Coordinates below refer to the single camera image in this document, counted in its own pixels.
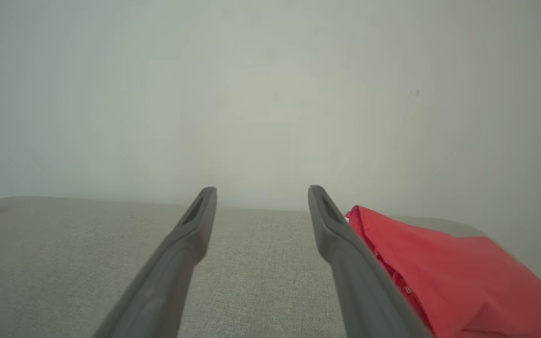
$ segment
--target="gray couch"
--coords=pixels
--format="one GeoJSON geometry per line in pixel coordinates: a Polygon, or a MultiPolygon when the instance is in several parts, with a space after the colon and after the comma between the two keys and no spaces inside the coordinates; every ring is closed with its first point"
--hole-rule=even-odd
{"type": "MultiPolygon", "coordinates": [[[[0,336],[90,336],[186,206],[0,199],[0,336]]],[[[455,236],[435,218],[396,217],[455,236]]],[[[307,212],[219,207],[180,336],[344,336],[307,212]]]]}

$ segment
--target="white wall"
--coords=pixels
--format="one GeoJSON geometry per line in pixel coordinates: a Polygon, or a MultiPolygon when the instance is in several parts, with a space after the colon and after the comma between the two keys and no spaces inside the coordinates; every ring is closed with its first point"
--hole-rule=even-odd
{"type": "Polygon", "coordinates": [[[541,276],[541,1],[0,0],[0,197],[309,184],[541,276]]]}

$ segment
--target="folded red cloth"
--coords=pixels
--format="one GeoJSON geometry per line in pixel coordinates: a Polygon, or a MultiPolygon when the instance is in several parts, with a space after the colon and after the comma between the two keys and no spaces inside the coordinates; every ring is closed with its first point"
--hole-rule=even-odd
{"type": "Polygon", "coordinates": [[[437,338],[541,338],[541,280],[489,238],[346,217],[437,338]]]}

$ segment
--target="gray fabric surface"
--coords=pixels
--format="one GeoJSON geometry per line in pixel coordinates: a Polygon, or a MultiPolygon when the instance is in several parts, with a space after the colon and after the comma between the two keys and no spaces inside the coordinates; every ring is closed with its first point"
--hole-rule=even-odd
{"type": "MultiPolygon", "coordinates": [[[[0,336],[93,334],[185,210],[0,199],[0,336]]],[[[399,219],[458,236],[481,234],[443,220],[399,219]]],[[[216,334],[344,336],[331,270],[307,212],[217,210],[180,328],[186,337],[216,334]]]]}

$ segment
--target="red fabric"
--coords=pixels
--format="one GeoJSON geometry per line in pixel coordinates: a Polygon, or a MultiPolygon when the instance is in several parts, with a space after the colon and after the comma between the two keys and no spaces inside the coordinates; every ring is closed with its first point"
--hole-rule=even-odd
{"type": "Polygon", "coordinates": [[[541,338],[541,280],[489,238],[346,217],[437,338],[541,338]]]}

